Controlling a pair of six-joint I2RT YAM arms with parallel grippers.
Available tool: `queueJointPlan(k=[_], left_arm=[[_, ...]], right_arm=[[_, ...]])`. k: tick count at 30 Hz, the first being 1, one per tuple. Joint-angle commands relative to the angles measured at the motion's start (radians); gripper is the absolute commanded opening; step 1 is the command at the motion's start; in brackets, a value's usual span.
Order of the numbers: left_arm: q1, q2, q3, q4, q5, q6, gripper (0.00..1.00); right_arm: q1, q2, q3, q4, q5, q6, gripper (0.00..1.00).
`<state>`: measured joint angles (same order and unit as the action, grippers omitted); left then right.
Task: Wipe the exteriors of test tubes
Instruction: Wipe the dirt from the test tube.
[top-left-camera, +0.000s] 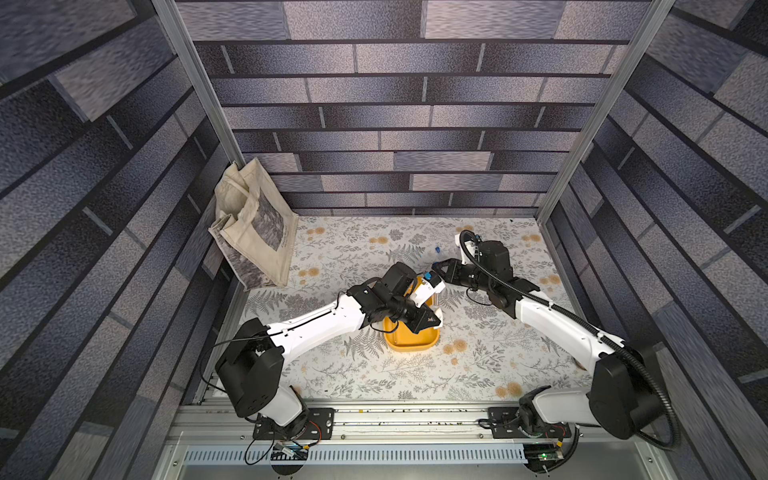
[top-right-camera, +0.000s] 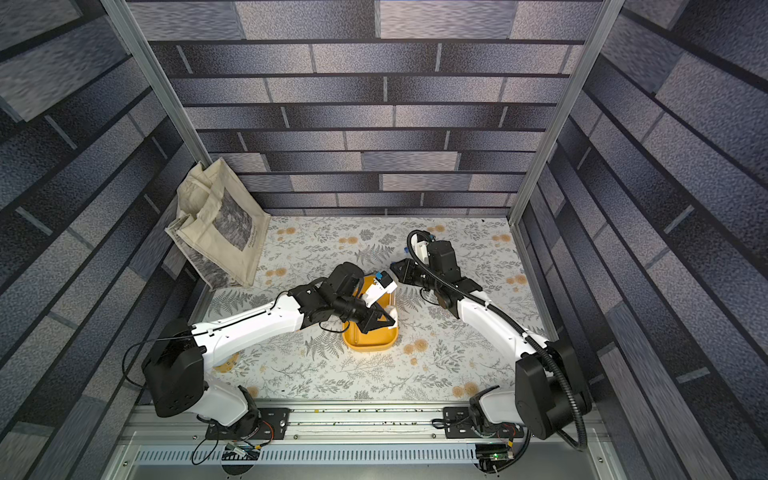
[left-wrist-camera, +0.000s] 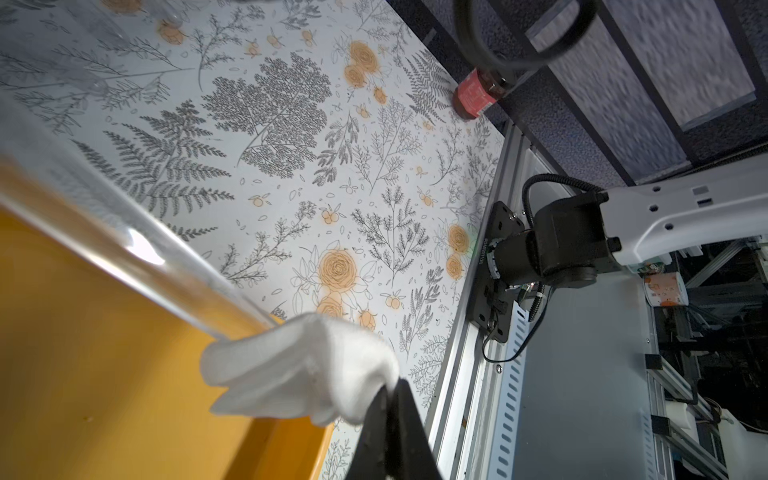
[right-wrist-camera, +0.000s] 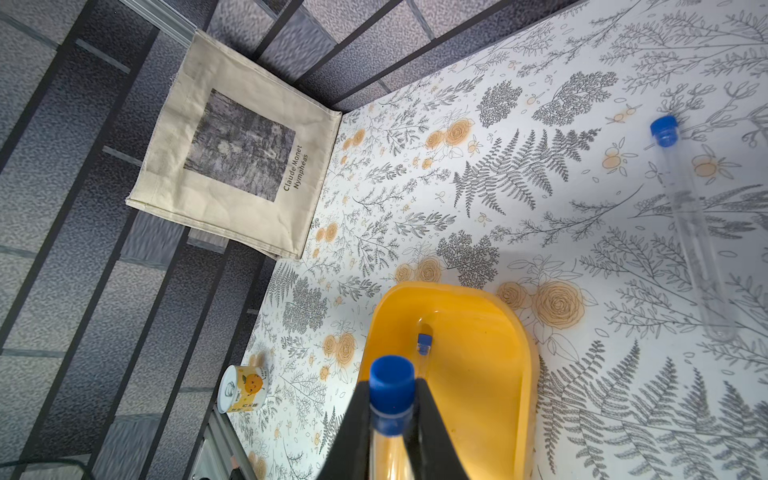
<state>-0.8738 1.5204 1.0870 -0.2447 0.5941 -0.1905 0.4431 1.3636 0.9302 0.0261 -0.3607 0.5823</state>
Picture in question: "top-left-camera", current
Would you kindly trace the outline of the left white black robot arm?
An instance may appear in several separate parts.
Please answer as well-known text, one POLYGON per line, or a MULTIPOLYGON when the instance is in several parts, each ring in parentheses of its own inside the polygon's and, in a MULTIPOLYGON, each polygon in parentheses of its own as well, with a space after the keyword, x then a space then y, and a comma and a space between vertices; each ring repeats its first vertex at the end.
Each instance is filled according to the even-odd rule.
POLYGON ((428 273, 411 289, 389 287, 382 279, 354 285, 333 302, 297 318, 268 325, 253 319, 241 325, 215 365, 235 413, 260 414, 279 426, 304 411, 298 395, 281 383, 283 367, 304 353, 341 335, 369 327, 385 318, 413 333, 438 329, 442 313, 426 304, 445 289, 428 273))

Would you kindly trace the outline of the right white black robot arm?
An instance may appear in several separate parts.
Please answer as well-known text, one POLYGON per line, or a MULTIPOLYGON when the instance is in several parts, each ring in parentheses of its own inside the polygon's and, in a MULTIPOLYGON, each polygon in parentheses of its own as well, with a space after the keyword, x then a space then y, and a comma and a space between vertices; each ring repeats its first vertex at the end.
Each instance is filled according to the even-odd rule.
POLYGON ((447 284, 479 290, 490 304, 565 350, 592 377, 588 388, 539 387, 519 399, 513 425, 531 437, 554 424, 598 426, 618 439, 637 436, 662 450, 680 443, 680 424, 650 348, 634 348, 553 303, 520 277, 499 281, 476 265, 432 265, 447 284))

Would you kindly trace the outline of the white wipe cloth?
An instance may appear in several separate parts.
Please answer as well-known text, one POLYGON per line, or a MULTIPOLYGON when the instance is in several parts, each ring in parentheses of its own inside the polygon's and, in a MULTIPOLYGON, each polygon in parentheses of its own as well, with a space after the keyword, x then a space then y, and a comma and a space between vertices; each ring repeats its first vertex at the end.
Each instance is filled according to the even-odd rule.
POLYGON ((444 314, 440 307, 432 309, 431 322, 435 328, 439 328, 443 324, 444 314))

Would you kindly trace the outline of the yellow plastic tray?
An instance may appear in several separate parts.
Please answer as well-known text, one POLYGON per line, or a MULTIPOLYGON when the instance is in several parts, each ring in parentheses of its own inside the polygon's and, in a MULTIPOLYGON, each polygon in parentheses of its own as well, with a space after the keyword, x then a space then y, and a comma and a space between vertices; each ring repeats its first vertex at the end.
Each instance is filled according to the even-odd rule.
POLYGON ((429 349, 437 343, 442 325, 439 328, 428 328, 414 334, 404 325, 386 317, 383 319, 381 328, 391 349, 398 352, 417 352, 429 349))

